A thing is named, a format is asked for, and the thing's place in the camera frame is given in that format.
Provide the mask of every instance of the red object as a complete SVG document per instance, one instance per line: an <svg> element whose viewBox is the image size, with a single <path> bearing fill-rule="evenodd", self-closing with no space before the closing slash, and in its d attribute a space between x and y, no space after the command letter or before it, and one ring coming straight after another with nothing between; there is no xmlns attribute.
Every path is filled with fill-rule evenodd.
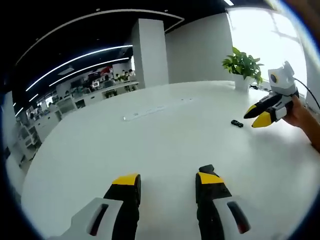
<svg viewBox="0 0 320 240"><path fill-rule="evenodd" d="M109 74L110 73L110 69L112 69L111 66L106 66L104 69L102 69L100 71L100 75Z"/></svg>

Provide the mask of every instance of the human hand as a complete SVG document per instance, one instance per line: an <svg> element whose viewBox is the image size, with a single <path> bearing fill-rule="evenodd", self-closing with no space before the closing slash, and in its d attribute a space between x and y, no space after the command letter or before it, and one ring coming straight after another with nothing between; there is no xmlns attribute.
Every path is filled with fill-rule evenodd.
<svg viewBox="0 0 320 240"><path fill-rule="evenodd" d="M296 95L292 96L293 107L288 110L288 113L283 118L288 124L303 128L307 122L308 117L311 115L310 112L302 105L301 101Z"/></svg>

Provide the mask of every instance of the yellow tip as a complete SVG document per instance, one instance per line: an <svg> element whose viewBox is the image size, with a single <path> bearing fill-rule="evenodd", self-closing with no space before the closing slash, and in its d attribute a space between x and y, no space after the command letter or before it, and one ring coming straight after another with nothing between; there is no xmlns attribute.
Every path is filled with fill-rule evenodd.
<svg viewBox="0 0 320 240"><path fill-rule="evenodd" d="M135 185L136 177L138 176L138 173L133 173L126 176L120 176L116 180L112 182L112 184L118 184L118 185Z"/></svg>
<svg viewBox="0 0 320 240"><path fill-rule="evenodd" d="M253 128L267 127L272 124L271 116L269 112L264 111L259 117L253 122Z"/></svg>
<svg viewBox="0 0 320 240"><path fill-rule="evenodd" d="M248 111L246 111L245 115L247 115L252 109L255 109L257 106L256 105L252 105Z"/></svg>
<svg viewBox="0 0 320 240"><path fill-rule="evenodd" d="M204 172L198 172L198 174L201 178L202 184L221 184L224 182L221 177L218 177L216 175L212 175Z"/></svg>

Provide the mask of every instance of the black ceiling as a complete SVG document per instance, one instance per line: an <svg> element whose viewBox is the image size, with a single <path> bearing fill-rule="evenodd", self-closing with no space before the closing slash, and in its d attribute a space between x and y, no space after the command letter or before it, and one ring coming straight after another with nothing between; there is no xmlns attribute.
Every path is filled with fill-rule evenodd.
<svg viewBox="0 0 320 240"><path fill-rule="evenodd" d="M261 6L267 7L263 0L232 0L235 7ZM4 63L2 64L1 77L6 81L6 90L13 92L13 101L17 102L17 109L29 104L28 100L35 94L44 94L51 89L49 84L61 78L58 75L66 65L44 77L38 84L25 92L34 81L48 71L73 58L96 50L105 49L128 42L131 29L138 18L163 20L167 29L177 23L179 19L154 13L142 12L116 12L91 16L68 24L43 40L41 37L76 18L89 14L116 10L116 9L141 9L152 10L176 15L184 18L184 22L176 28L194 20L223 13L228 5L223 0L161 0L152 3L142 1L94 1L86 3L43 2L15 4L2 8L1 22ZM36 42L24 56L21 56ZM94 54L70 63L75 71L92 66L97 63L114 60L118 57L130 57L129 49L123 56L121 49Z"/></svg>

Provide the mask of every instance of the bright window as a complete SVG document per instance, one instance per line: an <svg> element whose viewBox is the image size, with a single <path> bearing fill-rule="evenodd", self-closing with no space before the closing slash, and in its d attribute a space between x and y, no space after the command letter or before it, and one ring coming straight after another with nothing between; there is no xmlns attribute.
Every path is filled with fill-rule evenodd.
<svg viewBox="0 0 320 240"><path fill-rule="evenodd" d="M238 7L228 11L232 44L241 52L260 58L261 76L269 81L268 69L277 69L288 61L294 77L307 85L305 54L297 32L288 18L275 11ZM307 90L295 82L299 93L306 96Z"/></svg>
<svg viewBox="0 0 320 240"><path fill-rule="evenodd" d="M132 58L131 58L131 69L132 69L133 71L135 71L135 70L136 70L134 56L132 56Z"/></svg>
<svg viewBox="0 0 320 240"><path fill-rule="evenodd" d="M47 106L47 108L49 108L49 103L54 103L54 101L52 100L52 96L49 96L48 98L45 99L45 104Z"/></svg>

